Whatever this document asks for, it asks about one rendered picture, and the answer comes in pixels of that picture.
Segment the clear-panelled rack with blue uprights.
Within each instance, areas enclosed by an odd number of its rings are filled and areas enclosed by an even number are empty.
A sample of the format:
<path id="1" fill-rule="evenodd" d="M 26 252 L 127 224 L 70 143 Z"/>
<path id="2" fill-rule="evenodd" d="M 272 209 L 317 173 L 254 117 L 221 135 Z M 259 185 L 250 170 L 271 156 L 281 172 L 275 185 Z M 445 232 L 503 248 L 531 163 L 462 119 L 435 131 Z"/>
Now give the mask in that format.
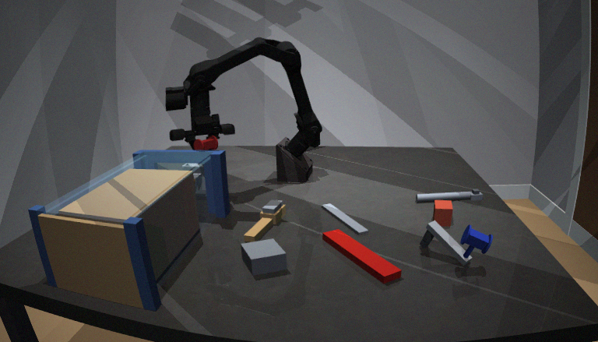
<path id="1" fill-rule="evenodd" d="M 165 280 L 228 215 L 223 152 L 132 155 L 28 211 L 49 285 L 156 312 Z"/>

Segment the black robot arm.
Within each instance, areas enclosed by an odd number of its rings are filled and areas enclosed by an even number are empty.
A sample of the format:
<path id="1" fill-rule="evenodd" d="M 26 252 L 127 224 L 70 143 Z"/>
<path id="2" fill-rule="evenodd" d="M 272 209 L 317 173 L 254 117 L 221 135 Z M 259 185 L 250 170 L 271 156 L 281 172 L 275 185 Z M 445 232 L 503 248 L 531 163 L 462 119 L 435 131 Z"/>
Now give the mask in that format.
<path id="1" fill-rule="evenodd" d="M 184 86 L 166 88 L 166 111 L 185 109 L 190 96 L 191 108 L 209 107 L 209 90 L 216 88 L 211 84 L 224 72 L 250 60 L 264 55 L 280 62 L 287 71 L 287 78 L 293 91 L 298 111 L 294 113 L 299 132 L 293 139 L 285 142 L 285 149 L 298 160 L 310 146 L 320 145 L 322 125 L 311 108 L 311 103 L 301 75 L 301 55 L 289 41 L 275 41 L 256 37 L 233 51 L 213 60 L 205 60 L 191 67 L 183 82 Z M 220 126 L 219 115 L 194 116 L 192 131 L 198 135 L 213 133 L 214 127 Z"/>

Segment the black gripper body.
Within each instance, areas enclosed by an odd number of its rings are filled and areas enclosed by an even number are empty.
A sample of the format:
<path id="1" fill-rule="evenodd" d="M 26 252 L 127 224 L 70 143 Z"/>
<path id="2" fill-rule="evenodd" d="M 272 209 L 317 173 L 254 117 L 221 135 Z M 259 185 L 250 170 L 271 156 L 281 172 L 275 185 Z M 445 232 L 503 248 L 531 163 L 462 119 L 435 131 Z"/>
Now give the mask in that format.
<path id="1" fill-rule="evenodd" d="M 211 114 L 210 113 L 210 109 L 209 107 L 205 107 L 205 108 L 192 108 L 190 109 L 191 112 L 191 120 L 193 119 L 193 114 L 194 116 L 198 115 L 199 116 L 205 116 L 206 114 Z M 226 135 L 234 135 L 235 134 L 235 127 L 232 124 L 220 124 L 220 126 L 218 127 L 214 127 L 214 132 L 213 133 L 204 133 L 203 135 L 208 135 L 208 137 L 210 136 L 215 136 L 215 137 L 219 137 L 219 134 L 224 134 Z M 184 129 L 172 129 L 170 131 L 170 140 L 175 141 L 175 140 L 183 140 L 184 138 L 186 140 L 194 140 L 195 136 L 200 136 L 196 133 L 196 131 L 185 131 Z"/>

